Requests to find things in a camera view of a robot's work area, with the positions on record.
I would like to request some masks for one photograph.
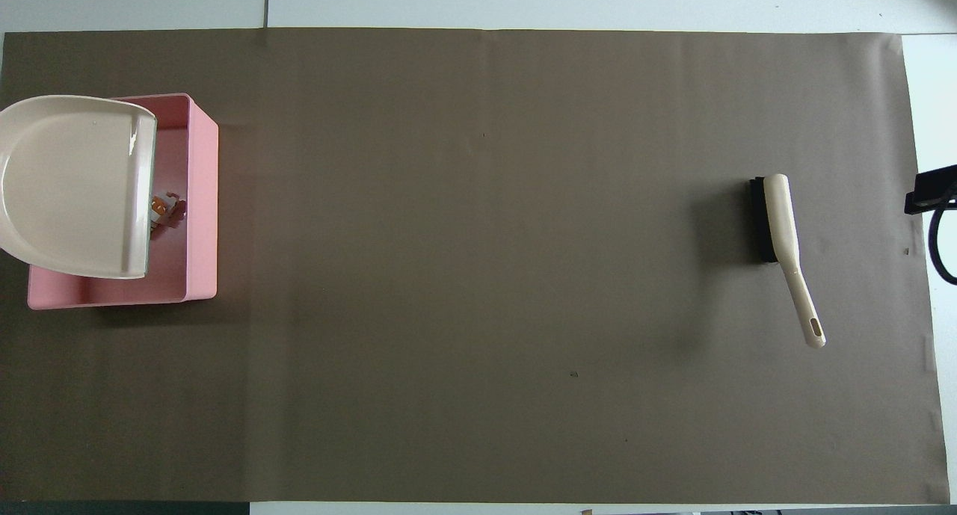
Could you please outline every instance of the white dustpan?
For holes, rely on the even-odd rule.
[[[0,248],[66,274],[147,273],[156,117],[91,96],[0,111]]]

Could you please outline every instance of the brush handle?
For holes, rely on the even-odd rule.
[[[801,331],[804,332],[804,342],[812,348],[824,347],[827,338],[824,337],[824,329],[821,328],[821,321],[817,318],[817,310],[814,309],[814,302],[810,299],[810,291],[807,290],[801,268],[788,268],[783,265],[781,268],[784,270],[787,290],[790,290],[790,297],[794,300],[794,309],[797,310]]]

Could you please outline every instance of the brown paper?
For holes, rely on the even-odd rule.
[[[221,135],[213,300],[32,312],[0,256],[7,500],[947,501],[896,36],[8,34],[2,80]]]

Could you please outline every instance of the dustpan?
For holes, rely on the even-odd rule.
[[[156,116],[38,96],[0,112],[0,247],[66,274],[147,273]]]
[[[187,95],[38,96],[0,112],[0,247],[34,309],[212,297],[218,127]],[[181,225],[150,232],[157,192]]]

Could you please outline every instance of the pink box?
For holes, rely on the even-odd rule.
[[[156,114],[153,193],[185,200],[178,226],[150,239],[147,276],[105,280],[30,267],[31,309],[181,303],[216,294],[219,127],[184,93],[124,97]]]

